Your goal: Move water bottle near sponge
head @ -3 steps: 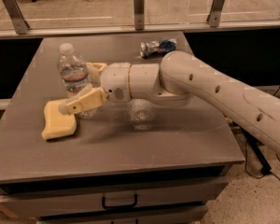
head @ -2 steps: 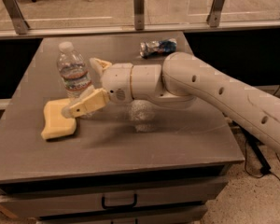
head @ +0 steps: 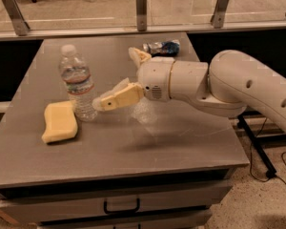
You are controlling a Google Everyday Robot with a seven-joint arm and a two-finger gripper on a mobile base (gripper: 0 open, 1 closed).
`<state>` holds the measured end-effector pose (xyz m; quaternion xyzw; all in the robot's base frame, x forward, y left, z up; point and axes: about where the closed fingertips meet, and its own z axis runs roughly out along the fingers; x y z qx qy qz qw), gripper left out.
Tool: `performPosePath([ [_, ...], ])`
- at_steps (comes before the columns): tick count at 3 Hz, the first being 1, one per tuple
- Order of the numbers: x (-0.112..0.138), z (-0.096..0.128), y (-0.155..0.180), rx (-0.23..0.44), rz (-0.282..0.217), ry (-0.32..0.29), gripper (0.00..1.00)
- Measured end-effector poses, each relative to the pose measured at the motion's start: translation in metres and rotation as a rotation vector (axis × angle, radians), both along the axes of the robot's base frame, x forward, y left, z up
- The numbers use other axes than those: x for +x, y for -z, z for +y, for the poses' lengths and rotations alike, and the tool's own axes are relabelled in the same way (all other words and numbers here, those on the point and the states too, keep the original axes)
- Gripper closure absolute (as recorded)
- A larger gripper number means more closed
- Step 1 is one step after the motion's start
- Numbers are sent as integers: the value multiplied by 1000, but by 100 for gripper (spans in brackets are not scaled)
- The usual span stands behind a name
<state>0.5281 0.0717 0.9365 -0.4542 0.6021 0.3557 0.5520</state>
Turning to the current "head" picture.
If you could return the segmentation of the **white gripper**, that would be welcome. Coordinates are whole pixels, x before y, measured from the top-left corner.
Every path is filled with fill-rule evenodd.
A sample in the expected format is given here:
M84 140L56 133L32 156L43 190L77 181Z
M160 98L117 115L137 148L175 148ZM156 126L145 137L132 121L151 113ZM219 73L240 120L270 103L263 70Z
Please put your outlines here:
M137 48L129 48L129 56L138 69L138 82L123 79L111 90L92 101L98 112L112 111L136 104L141 98L167 102L170 99L170 76L175 60L172 57L153 57Z

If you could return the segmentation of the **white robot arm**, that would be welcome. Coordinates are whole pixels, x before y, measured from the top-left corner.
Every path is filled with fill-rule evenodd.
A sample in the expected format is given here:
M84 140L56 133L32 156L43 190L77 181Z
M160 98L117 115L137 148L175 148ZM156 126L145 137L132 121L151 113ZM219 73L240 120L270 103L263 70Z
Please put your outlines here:
M219 52L210 63L153 57L137 48L130 48L129 56L137 81L125 78L97 97L92 106L98 112L131 106L143 97L179 100L226 117L251 107L286 133L286 78L244 52Z

